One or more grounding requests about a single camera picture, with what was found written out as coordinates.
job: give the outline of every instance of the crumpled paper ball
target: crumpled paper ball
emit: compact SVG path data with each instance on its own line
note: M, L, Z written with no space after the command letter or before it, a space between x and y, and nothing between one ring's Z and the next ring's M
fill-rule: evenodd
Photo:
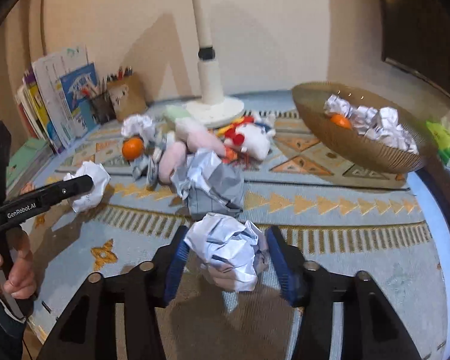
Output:
M91 208L98 206L98 204L102 201L105 188L110 182L110 175L104 169L102 164L96 164L92 161L84 161L82 166L78 168L74 175L67 173L63 178L63 181L72 180L84 175L89 175L91 177L94 182L94 186L89 193L68 199L73 211L77 213L90 210Z
M325 102L323 109L327 116L338 114L348 117L350 113L350 103L333 94Z
M121 134L125 138L140 135L146 146L155 136L154 121L148 115L130 115L123 121Z
M194 220L203 219L208 212L231 216L243 212L243 173L223 163L214 151L198 149L190 154L170 179Z
M205 278L227 291L253 291L268 269L265 235L251 221L209 212L192 225L185 243L202 260Z
M418 154L410 132L398 123L398 111L392 107L376 110L373 107L353 107L347 100L331 95L323 106L325 114L340 114L348 117L353 129L370 140L376 140L386 146L405 152Z

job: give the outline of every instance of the wall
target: wall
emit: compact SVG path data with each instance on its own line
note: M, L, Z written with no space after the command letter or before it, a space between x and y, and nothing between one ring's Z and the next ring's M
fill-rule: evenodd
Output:
M0 120L12 136L12 154L28 138L15 104L14 94L30 63L28 55L28 0L20 0L0 26Z
M211 0L226 93L311 80L361 86L417 116L450 120L450 100L380 61L379 0ZM148 100L199 95L191 0L44 0L46 50L85 43L100 73L132 65Z
M31 59L43 56L42 0L19 0L0 26L0 120L12 136L11 153L29 138L14 95Z

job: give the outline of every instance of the sleeve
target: sleeve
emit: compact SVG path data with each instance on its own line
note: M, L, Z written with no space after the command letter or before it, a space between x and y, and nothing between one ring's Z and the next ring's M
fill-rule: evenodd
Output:
M20 360L25 318L17 319L0 299L0 360Z

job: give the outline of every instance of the lamp base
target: lamp base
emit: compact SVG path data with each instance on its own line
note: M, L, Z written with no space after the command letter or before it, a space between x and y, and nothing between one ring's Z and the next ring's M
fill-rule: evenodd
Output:
M235 97L224 96L223 101L218 104L205 104L199 99L189 101L185 108L205 127L217 128L242 116L245 106L243 101Z

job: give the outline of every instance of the white plush toy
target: white plush toy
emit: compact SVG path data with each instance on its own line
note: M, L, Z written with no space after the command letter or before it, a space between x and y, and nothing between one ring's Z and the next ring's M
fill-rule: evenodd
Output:
M237 152L248 154L263 161L270 150L270 139L275 136L275 114L262 119L257 112L252 113L254 122L244 123L225 133L225 146Z

